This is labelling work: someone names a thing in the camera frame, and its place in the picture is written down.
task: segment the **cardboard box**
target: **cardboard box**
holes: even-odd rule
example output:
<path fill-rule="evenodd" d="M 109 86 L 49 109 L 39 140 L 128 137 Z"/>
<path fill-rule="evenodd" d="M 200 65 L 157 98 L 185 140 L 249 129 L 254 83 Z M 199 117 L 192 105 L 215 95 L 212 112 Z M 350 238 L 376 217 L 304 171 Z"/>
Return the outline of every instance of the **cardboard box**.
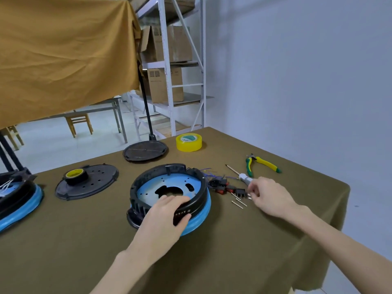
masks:
<path fill-rule="evenodd" d="M 137 12 L 148 0 L 128 0 L 133 7 L 133 10 Z M 185 14 L 195 8 L 195 0 L 176 0 L 179 10 L 182 14 Z M 171 0 L 165 0 L 165 13 L 166 21 L 171 22 L 172 20 L 178 18 L 176 10 Z M 149 16 L 159 17 L 158 10 L 154 10 Z"/>
<path fill-rule="evenodd" d="M 171 69 L 172 85 L 182 84 L 182 71 L 179 67 Z M 165 70 L 163 68 L 148 69 L 143 71 L 145 79 L 143 81 L 146 96 L 150 96 L 153 103 L 168 103 Z M 141 88 L 136 94 L 142 96 Z M 173 88 L 173 101 L 184 101 L 184 89 L 182 87 Z"/>
<path fill-rule="evenodd" d="M 192 60 L 192 47 L 182 26 L 167 27 L 167 40 L 171 63 Z M 145 63 L 164 61 L 160 26 L 147 26 L 142 30 L 140 52 L 141 59 Z"/>

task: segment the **wooden stool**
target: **wooden stool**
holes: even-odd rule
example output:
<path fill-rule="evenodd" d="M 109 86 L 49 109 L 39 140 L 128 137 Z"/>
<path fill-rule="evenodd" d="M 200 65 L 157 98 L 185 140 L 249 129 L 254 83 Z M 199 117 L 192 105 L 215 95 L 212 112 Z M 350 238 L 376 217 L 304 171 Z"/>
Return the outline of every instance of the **wooden stool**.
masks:
<path fill-rule="evenodd" d="M 91 123 L 90 123 L 90 119 L 89 119 L 89 115 L 87 113 L 86 114 L 80 114 L 80 115 L 77 115 L 77 116 L 66 116 L 65 118 L 67 120 L 68 127 L 71 130 L 73 138 L 75 138 L 75 136 L 76 136 L 76 131 L 75 131 L 74 124 L 77 124 L 77 123 L 87 123 L 87 127 L 89 128 L 90 134 L 92 135 L 92 132 L 94 130 L 92 129 L 92 126 L 91 126 Z"/>
<path fill-rule="evenodd" d="M 12 137 L 11 132 L 14 133 L 16 138 L 19 140 L 20 145 L 24 145 L 22 138 L 20 138 L 19 132 L 15 126 L 9 126 L 0 130 L 4 136 L 8 136 L 8 139 L 14 146 L 15 150 L 19 150 L 17 143 L 15 142 L 14 138 Z"/>

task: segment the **white metal shelving unit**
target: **white metal shelving unit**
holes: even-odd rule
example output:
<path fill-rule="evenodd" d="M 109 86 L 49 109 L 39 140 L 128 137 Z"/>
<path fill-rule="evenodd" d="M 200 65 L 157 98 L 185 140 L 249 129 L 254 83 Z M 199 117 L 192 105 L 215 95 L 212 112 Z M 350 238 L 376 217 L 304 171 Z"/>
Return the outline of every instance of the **white metal shelving unit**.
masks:
<path fill-rule="evenodd" d="M 161 25 L 161 31 L 162 31 L 162 44 L 163 44 L 163 49 L 164 49 L 164 61 L 160 62 L 154 62 L 154 63 L 143 63 L 143 68 L 144 69 L 150 69 L 150 68 L 164 68 L 165 70 L 165 75 L 166 75 L 166 86 L 167 86 L 167 97 L 168 97 L 168 103 L 164 104 L 157 104 L 157 103 L 152 103 L 151 99 L 147 98 L 147 102 L 149 104 L 152 104 L 154 106 L 154 112 L 156 112 L 156 107 L 159 107 L 165 111 L 167 111 L 168 118 L 166 118 L 167 122 L 170 122 L 170 130 L 168 128 L 162 129 L 155 129 L 154 125 L 158 125 L 162 122 L 164 122 L 164 119 L 159 119 L 156 121 L 152 121 L 153 125 L 153 131 L 154 134 L 159 136 L 161 139 L 167 138 L 170 136 L 176 136 L 182 133 L 187 133 L 190 131 L 193 131 L 195 129 L 203 128 L 205 125 L 205 118 L 206 118 L 206 99 L 210 98 L 206 96 L 206 86 L 205 86 L 205 0 L 200 0 L 198 4 L 195 4 L 195 8 L 182 15 L 181 11 L 179 9 L 179 6 L 177 4 L 176 0 L 172 0 L 174 8 L 176 10 L 176 13 L 178 15 L 178 19 L 174 21 L 170 21 L 170 24 L 180 21 L 184 31 L 189 39 L 189 42 L 192 46 L 192 49 L 194 50 L 194 53 L 196 54 L 196 61 L 192 62 L 184 62 L 184 63 L 170 63 L 169 60 L 169 46 L 168 46 L 168 39 L 167 39 L 167 21 L 166 21 L 166 14 L 165 14 L 165 0 L 149 0 L 142 8 L 140 8 L 136 12 L 136 16 L 139 19 L 142 19 L 143 17 L 148 17 L 150 13 L 152 13 L 154 10 L 158 9 L 159 10 L 159 21 Z M 190 36 L 189 30 L 185 25 L 184 18 L 195 14 L 199 13 L 200 14 L 200 54 L 198 53 L 193 40 Z M 170 66 L 176 66 L 176 67 L 199 67 L 200 72 L 202 74 L 202 82 L 198 84 L 183 84 L 183 85 L 172 85 L 171 81 L 171 73 L 170 73 Z M 201 86 L 201 95 L 197 94 L 191 94 L 191 93 L 184 93 L 184 101 L 181 102 L 173 102 L 173 88 L 175 87 L 189 87 L 189 86 Z M 129 102 L 132 107 L 133 111 L 133 117 L 135 119 L 135 127 L 136 127 L 136 133 L 138 135 L 139 140 L 140 139 L 140 134 L 139 134 L 139 127 L 142 124 L 143 126 L 148 128 L 147 124 L 147 119 L 144 118 L 139 118 L 135 114 L 135 109 L 134 109 L 134 104 L 133 104 L 133 99 L 141 99 L 136 94 L 133 94 L 131 92 L 128 93 L 129 97 Z M 174 117 L 174 107 L 182 106 L 182 105 L 189 105 L 189 104 L 198 104 L 199 103 L 199 109 L 198 112 L 195 116 L 194 122 L 192 126 L 185 126 L 175 120 Z M 200 115 L 202 114 L 202 121 L 201 124 L 196 124 L 197 119 Z"/>

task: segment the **table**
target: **table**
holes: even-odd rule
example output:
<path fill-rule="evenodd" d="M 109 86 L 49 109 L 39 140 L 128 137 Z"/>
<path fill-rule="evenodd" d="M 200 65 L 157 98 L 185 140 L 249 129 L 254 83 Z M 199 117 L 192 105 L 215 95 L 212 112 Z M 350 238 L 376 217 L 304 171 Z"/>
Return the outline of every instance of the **table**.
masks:
<path fill-rule="evenodd" d="M 120 99 L 120 98 L 121 98 L 121 96 L 115 96 L 113 98 L 106 99 L 106 100 L 103 100 L 101 102 L 98 102 L 98 103 L 91 105 L 91 106 L 93 106 L 93 105 L 99 105 L 99 104 L 111 104 L 112 105 L 111 107 L 78 110 L 75 112 L 65 112 L 65 113 L 61 113 L 61 114 L 55 114 L 54 116 L 48 116 L 46 118 L 36 119 L 36 121 L 40 121 L 42 119 L 53 119 L 53 118 L 63 118 L 63 117 L 68 117 L 68 116 L 78 116 L 83 113 L 92 113 L 92 112 L 98 112 L 98 111 L 113 110 L 113 112 L 115 114 L 115 118 L 116 118 L 118 133 L 121 133 L 121 131 L 120 131 L 120 124 L 121 124 L 121 129 L 122 129 L 122 133 L 124 136 L 124 141 L 125 141 L 125 143 L 128 143 L 127 134 L 125 133 L 125 128 L 124 128 L 124 122 L 123 122 L 122 115 L 121 115 L 120 104 L 118 102 L 118 99 Z"/>
<path fill-rule="evenodd" d="M 263 151 L 212 128 L 196 131 L 203 147 L 193 153 L 176 149 L 165 139 L 168 154 L 144 164 L 126 162 L 121 152 L 39 173 L 36 183 L 45 198 L 30 216 L 0 234 L 0 293 L 88 293 L 105 274 L 116 254 L 132 241 L 136 230 L 126 220 L 129 189 L 145 170 L 165 163 L 245 171 L 253 153 L 276 164 L 282 173 L 254 164 L 256 176 L 273 178 L 304 204 L 340 229 L 350 188 L 347 184 Z M 82 165 L 115 165 L 120 176 L 106 190 L 88 198 L 63 201 L 54 189 L 63 174 Z M 231 180 L 237 187 L 242 182 Z M 321 287 L 328 257 L 307 236 L 283 220 L 265 215 L 249 200 L 240 209 L 231 195 L 211 194 L 205 222 L 183 236 L 140 279 L 132 294 L 246 293 L 287 294 L 290 287 Z"/>

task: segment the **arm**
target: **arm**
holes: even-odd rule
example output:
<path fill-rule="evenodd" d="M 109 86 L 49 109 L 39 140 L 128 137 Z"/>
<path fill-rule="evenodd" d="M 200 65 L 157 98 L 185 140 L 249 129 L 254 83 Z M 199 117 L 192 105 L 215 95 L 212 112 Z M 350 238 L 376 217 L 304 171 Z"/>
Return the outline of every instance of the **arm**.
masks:
<path fill-rule="evenodd" d="M 361 294 L 391 293 L 391 261 L 331 227 L 308 207 L 296 204 L 272 179 L 254 179 L 248 192 L 262 211 L 290 222 L 316 241 Z"/>
<path fill-rule="evenodd" d="M 127 294 L 140 277 L 179 240 L 191 217 L 173 225 L 176 209 L 187 196 L 163 195 L 150 209 L 129 247 L 120 252 L 90 294 Z"/>

